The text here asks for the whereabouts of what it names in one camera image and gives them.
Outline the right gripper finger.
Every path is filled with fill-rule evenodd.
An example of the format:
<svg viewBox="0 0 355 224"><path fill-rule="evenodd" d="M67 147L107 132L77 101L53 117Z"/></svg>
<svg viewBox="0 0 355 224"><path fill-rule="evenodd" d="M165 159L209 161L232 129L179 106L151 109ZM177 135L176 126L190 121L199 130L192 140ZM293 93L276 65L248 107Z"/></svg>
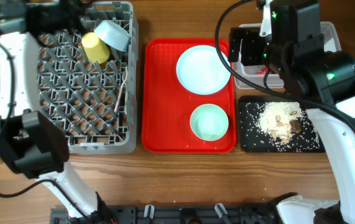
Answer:
<svg viewBox="0 0 355 224"><path fill-rule="evenodd" d="M262 65L265 38L260 36L260 29L245 28L242 40L242 64Z"/></svg>
<svg viewBox="0 0 355 224"><path fill-rule="evenodd" d="M244 38L243 27L233 27L229 33L229 62L237 62L241 51L241 41Z"/></svg>

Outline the yellow plastic cup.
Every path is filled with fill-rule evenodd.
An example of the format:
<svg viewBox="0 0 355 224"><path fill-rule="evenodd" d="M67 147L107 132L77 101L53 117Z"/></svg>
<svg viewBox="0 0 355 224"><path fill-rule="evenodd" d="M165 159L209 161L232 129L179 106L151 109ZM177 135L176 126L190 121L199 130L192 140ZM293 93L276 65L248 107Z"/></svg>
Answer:
<svg viewBox="0 0 355 224"><path fill-rule="evenodd" d="M111 54L109 47L94 32L86 33L82 37L81 44L91 63L108 61Z"/></svg>

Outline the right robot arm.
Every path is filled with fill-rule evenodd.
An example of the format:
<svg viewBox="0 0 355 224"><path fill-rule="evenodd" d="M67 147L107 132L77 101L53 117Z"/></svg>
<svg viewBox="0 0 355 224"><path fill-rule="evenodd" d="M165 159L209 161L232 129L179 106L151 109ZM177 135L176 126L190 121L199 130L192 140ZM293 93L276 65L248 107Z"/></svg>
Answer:
<svg viewBox="0 0 355 224"><path fill-rule="evenodd" d="M355 223L355 59L325 50L317 1L258 1L255 36L231 29L229 62L264 64L284 82L283 97L307 109L328 156L339 199L285 196L276 204L283 223Z"/></svg>

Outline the green bowl with food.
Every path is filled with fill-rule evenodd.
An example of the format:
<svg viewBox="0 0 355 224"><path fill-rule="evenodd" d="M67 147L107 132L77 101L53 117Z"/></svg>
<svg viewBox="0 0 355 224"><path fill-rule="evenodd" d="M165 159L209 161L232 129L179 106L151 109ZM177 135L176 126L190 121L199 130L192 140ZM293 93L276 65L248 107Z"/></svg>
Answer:
<svg viewBox="0 0 355 224"><path fill-rule="evenodd" d="M190 127L196 137L204 141L217 141L227 133L229 118L218 105L203 104L193 110Z"/></svg>

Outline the light blue plate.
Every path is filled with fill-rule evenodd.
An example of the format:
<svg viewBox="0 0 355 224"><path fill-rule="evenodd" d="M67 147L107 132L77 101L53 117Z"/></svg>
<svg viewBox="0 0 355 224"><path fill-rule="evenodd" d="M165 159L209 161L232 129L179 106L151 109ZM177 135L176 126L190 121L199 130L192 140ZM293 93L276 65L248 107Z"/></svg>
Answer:
<svg viewBox="0 0 355 224"><path fill-rule="evenodd" d="M231 78L216 48L210 45L197 45L184 51L177 60L175 70L180 84L197 95L217 93Z"/></svg>

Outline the small green saucer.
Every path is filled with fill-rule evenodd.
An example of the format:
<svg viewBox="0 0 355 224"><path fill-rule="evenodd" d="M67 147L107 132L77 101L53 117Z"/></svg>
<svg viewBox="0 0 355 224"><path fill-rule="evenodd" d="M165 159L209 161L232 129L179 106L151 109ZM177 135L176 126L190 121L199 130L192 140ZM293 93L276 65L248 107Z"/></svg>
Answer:
<svg viewBox="0 0 355 224"><path fill-rule="evenodd" d="M102 21L96 26L94 33L110 47L121 52L128 51L130 43L129 34L115 22L110 20Z"/></svg>

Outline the white plastic spoon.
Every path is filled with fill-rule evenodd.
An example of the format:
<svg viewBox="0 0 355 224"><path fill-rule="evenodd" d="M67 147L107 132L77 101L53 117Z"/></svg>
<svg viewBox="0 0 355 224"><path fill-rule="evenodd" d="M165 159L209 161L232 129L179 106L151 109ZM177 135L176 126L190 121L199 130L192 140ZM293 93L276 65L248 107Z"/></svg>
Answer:
<svg viewBox="0 0 355 224"><path fill-rule="evenodd" d="M127 77L128 77L128 69L126 69L121 78L122 78L122 83L121 83L121 86L120 86L120 89L119 89L119 93L118 93L118 98L117 98L117 101L116 101L116 104L115 104L115 107L114 107L114 112L115 113L118 113L119 111L119 106L121 104L121 98L122 98L122 93L123 93L123 89L126 85L126 82L127 82Z"/></svg>

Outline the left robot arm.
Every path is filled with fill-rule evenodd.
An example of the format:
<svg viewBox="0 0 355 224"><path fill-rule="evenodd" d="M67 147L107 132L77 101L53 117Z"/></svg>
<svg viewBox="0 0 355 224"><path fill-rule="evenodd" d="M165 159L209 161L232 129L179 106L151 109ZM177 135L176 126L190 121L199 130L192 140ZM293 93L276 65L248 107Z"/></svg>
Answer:
<svg viewBox="0 0 355 224"><path fill-rule="evenodd" d="M71 223L113 223L112 211L71 166L65 134L40 110L40 36L86 33L80 18L88 6L83 1L0 2L0 158L33 186L46 186L67 208Z"/></svg>

